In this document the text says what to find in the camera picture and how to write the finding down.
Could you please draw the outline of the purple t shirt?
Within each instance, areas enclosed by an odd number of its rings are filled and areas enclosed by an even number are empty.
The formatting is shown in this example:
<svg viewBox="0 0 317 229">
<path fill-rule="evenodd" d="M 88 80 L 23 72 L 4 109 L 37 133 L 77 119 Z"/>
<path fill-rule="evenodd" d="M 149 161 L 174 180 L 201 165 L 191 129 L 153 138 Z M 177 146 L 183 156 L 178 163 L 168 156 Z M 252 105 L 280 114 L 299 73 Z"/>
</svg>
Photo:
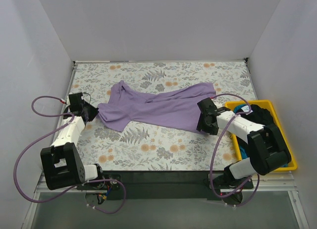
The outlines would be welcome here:
<svg viewBox="0 0 317 229">
<path fill-rule="evenodd" d="M 107 103 L 98 104 L 99 118 L 107 128 L 122 132 L 131 121 L 196 133 L 200 117 L 198 102 L 216 95 L 212 83 L 160 94 L 141 93 L 124 81 L 111 88 Z"/>
</svg>

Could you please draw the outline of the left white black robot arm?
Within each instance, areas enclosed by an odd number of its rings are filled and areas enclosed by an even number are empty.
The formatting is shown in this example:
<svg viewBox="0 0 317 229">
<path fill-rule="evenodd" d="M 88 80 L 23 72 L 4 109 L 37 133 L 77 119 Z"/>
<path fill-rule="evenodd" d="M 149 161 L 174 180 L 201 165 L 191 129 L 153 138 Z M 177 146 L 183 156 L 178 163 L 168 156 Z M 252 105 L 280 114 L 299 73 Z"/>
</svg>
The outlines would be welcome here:
<svg viewBox="0 0 317 229">
<path fill-rule="evenodd" d="M 41 150 L 43 171 L 50 190 L 83 184 L 88 181 L 94 189 L 105 185 L 105 176 L 98 164 L 84 165 L 77 151 L 77 143 L 86 124 L 94 120 L 99 109 L 86 102 L 83 93 L 68 95 L 62 124 L 55 141 Z"/>
</svg>

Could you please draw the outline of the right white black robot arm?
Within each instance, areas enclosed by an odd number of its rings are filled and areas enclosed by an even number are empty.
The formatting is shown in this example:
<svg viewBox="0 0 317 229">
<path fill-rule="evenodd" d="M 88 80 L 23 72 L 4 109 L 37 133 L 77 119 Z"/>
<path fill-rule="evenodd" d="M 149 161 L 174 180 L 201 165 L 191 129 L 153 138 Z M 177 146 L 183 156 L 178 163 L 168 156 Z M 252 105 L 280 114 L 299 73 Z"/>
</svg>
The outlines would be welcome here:
<svg viewBox="0 0 317 229">
<path fill-rule="evenodd" d="M 266 175 L 292 161 L 291 153 L 279 127 L 253 122 L 250 105 L 244 105 L 237 112 L 227 107 L 218 108 L 210 98 L 198 102 L 200 117 L 197 130 L 217 135 L 221 128 L 241 139 L 246 147 L 247 157 L 224 168 L 223 174 L 214 177 L 213 183 L 235 188 L 242 179 L 254 174 Z"/>
</svg>

